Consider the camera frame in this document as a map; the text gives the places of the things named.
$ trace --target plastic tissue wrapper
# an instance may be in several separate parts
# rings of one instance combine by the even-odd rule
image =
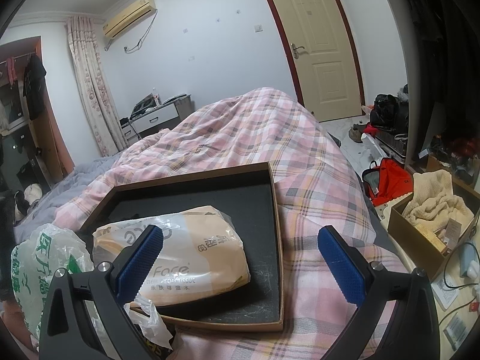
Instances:
[[[93,234],[95,264],[113,261],[148,225],[164,235],[162,252],[140,288],[156,306],[207,298],[250,281],[242,240],[230,218],[212,206],[102,226]]]
[[[40,337],[40,322],[53,274],[58,268],[70,273],[92,271],[94,265],[85,243],[71,230],[54,225],[40,226],[30,239],[17,245],[11,252],[11,279],[17,303],[25,315],[25,324],[36,340]],[[151,300],[137,295],[135,302],[150,315],[146,317],[136,311],[128,315],[133,323],[140,326],[142,333],[151,342],[170,348],[172,335],[165,327]],[[115,356],[110,339],[105,331],[95,304],[87,301],[86,306],[95,331],[107,354]]]

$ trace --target gray bed sheet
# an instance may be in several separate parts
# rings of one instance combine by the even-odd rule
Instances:
[[[35,209],[14,228],[16,242],[29,239],[37,227],[52,223],[57,208],[80,196],[93,180],[111,169],[119,157],[120,153],[76,166],[72,173],[42,197]]]

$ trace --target red backpack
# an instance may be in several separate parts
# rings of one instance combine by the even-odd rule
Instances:
[[[373,205],[379,206],[413,192],[413,181],[410,173],[402,169],[395,160],[383,158],[380,166],[375,161],[370,163],[375,167],[364,170],[361,177],[365,191]]]

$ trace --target sheer white curtain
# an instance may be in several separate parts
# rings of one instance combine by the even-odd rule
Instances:
[[[68,44],[78,90],[103,157],[127,147],[107,79],[103,73],[92,20],[72,16],[67,21]]]

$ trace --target bed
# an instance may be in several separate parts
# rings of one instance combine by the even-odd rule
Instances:
[[[53,190],[53,198],[42,200],[36,214],[16,228],[16,237],[28,238],[32,227],[45,220],[79,230],[116,185],[262,161],[269,161],[274,173],[282,227],[284,331],[222,334],[178,328],[169,359],[320,359],[355,306],[345,301],[318,252],[319,228],[333,225],[368,261],[382,261],[394,271],[405,269],[395,254],[374,245],[376,234],[349,162],[315,118],[281,91],[259,88],[207,105],[173,130],[162,130],[103,160],[101,170],[88,174],[88,185],[85,180],[77,185],[75,196],[65,186]],[[365,357],[380,342],[391,303]]]

